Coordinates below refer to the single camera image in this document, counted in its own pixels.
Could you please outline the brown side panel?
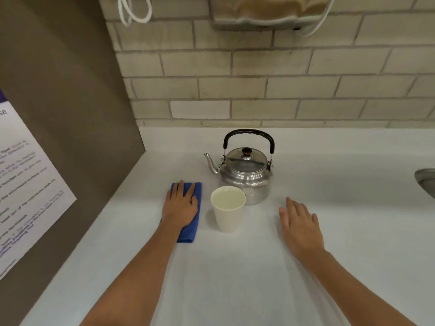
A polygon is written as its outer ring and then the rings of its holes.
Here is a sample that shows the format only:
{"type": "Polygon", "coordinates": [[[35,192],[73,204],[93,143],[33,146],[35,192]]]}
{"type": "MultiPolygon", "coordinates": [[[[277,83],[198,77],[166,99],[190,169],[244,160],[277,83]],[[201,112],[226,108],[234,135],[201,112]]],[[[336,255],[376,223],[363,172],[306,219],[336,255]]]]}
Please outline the brown side panel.
{"type": "Polygon", "coordinates": [[[19,326],[145,149],[99,0],[0,0],[0,90],[77,198],[0,280],[19,326]]]}

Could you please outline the person's left forearm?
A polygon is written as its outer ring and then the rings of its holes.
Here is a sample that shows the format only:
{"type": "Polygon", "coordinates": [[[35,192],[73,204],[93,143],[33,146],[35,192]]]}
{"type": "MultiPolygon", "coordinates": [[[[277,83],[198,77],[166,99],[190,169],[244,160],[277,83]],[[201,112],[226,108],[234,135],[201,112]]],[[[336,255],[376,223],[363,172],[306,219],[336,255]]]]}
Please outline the person's left forearm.
{"type": "Polygon", "coordinates": [[[180,231],[162,221],[79,326],[150,326],[180,231]]]}

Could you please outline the person's right hand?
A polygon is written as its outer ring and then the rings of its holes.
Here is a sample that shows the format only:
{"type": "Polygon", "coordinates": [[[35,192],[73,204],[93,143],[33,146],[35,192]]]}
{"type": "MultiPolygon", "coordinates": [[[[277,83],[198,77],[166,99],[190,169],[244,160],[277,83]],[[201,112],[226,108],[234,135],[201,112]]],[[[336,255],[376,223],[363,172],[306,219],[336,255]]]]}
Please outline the person's right hand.
{"type": "Polygon", "coordinates": [[[295,201],[286,197],[286,211],[289,216],[289,230],[281,232],[281,237],[292,255],[302,264],[309,263],[315,259],[318,253],[324,252],[324,238],[313,231],[312,213],[307,209],[307,223],[295,222],[295,201]]]}

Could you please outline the silver metal kettle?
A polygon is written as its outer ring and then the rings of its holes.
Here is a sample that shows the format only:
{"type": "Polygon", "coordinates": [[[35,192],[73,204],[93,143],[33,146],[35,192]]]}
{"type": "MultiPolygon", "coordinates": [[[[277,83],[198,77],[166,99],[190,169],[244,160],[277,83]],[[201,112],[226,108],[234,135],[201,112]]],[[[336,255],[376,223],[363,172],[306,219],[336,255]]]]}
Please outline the silver metal kettle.
{"type": "Polygon", "coordinates": [[[221,181],[226,185],[240,188],[246,195],[246,205],[255,205],[264,201],[269,195],[271,177],[273,175],[272,158],[267,158],[268,166],[264,170],[257,173],[239,173],[230,169],[227,165],[225,165],[225,158],[227,154],[226,149],[229,144],[229,139],[240,134],[254,134],[267,139],[270,144],[269,153],[271,157],[273,156],[275,152],[274,139],[268,133],[257,129],[236,129],[230,131],[225,136],[223,141],[224,153],[220,159],[219,165],[215,166],[211,156],[208,153],[204,153],[204,156],[207,159],[209,170],[213,174],[219,175],[221,181]]]}

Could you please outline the white printed paper notice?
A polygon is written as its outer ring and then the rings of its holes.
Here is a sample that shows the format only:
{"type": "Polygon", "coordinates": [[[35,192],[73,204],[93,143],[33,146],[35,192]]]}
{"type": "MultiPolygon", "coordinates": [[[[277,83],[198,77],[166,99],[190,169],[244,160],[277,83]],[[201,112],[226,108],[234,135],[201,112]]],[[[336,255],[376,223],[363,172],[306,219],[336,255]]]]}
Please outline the white printed paper notice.
{"type": "Polygon", "coordinates": [[[0,90],[0,281],[75,201],[0,90]]]}

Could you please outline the wall-mounted metal dispenser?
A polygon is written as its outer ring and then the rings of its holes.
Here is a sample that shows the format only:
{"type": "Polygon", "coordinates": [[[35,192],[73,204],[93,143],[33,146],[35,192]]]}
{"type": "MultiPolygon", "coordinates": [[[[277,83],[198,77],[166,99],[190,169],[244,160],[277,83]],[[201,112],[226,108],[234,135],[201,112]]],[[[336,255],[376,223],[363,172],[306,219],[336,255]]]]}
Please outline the wall-mounted metal dispenser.
{"type": "Polygon", "coordinates": [[[223,31],[315,32],[335,0],[208,0],[212,26],[223,31]]]}

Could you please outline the person's left hand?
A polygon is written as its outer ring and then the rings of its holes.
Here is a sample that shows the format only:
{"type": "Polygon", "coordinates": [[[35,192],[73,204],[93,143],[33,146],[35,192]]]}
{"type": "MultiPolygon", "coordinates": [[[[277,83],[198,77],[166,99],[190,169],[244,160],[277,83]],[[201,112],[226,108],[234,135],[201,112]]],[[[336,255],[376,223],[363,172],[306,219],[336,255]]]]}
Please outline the person's left hand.
{"type": "Polygon", "coordinates": [[[186,193],[184,187],[184,181],[180,181],[167,191],[159,225],[161,228],[180,232],[196,216],[197,212],[193,212],[191,207],[191,198],[196,197],[195,183],[190,185],[186,193]]]}

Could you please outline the white paper cup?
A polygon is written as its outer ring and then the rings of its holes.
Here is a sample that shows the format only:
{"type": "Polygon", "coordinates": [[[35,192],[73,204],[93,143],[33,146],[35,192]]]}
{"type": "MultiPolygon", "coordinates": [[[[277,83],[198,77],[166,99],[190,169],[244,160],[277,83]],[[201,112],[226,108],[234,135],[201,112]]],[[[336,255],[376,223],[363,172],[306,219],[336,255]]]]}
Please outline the white paper cup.
{"type": "Polygon", "coordinates": [[[243,220],[246,200],[245,193],[234,186],[221,186],[211,193],[210,202],[222,232],[233,233],[237,230],[243,220]]]}

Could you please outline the person's right forearm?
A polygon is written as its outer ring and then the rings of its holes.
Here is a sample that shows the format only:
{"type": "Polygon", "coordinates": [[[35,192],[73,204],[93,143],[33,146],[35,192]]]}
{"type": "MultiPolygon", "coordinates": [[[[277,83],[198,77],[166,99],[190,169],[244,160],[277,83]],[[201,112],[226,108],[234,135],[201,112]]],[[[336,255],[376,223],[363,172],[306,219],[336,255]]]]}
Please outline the person's right forearm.
{"type": "Polygon", "coordinates": [[[335,301],[351,326],[416,326],[356,279],[328,251],[309,251],[299,259],[335,301]]]}

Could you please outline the blue folded cloth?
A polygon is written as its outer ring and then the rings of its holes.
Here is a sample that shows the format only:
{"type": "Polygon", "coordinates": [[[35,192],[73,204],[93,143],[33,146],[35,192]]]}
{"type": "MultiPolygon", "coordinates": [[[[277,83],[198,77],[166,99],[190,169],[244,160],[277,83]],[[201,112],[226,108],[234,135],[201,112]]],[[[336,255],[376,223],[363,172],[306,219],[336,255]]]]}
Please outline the blue folded cloth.
{"type": "MultiPolygon", "coordinates": [[[[184,193],[186,193],[192,183],[191,182],[184,182],[184,183],[185,183],[184,193]]],[[[195,236],[196,236],[196,233],[197,233],[197,230],[198,230],[198,223],[199,223],[199,218],[200,218],[200,208],[201,208],[202,183],[195,182],[195,186],[196,186],[196,188],[194,190],[194,195],[196,195],[196,197],[198,198],[199,210],[198,210],[196,216],[194,217],[193,221],[180,231],[178,239],[177,239],[178,243],[193,243],[195,236]]]]}

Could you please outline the silver kettle lid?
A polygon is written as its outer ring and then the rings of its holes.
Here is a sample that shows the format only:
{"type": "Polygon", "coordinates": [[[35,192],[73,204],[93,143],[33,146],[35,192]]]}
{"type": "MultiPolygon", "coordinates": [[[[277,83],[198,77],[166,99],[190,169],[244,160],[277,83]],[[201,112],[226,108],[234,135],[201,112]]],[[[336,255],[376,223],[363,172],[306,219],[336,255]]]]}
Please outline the silver kettle lid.
{"type": "Polygon", "coordinates": [[[225,165],[239,173],[257,173],[268,166],[266,155],[253,148],[241,147],[226,154],[225,165]]]}

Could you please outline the metal sink rim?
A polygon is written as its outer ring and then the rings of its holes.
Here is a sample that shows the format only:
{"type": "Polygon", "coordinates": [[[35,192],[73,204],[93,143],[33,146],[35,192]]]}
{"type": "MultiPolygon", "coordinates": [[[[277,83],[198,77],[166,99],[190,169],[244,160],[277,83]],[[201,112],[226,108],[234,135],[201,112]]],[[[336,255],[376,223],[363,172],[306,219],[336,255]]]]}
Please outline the metal sink rim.
{"type": "Polygon", "coordinates": [[[418,185],[435,199],[435,168],[417,170],[414,177],[418,185]]]}

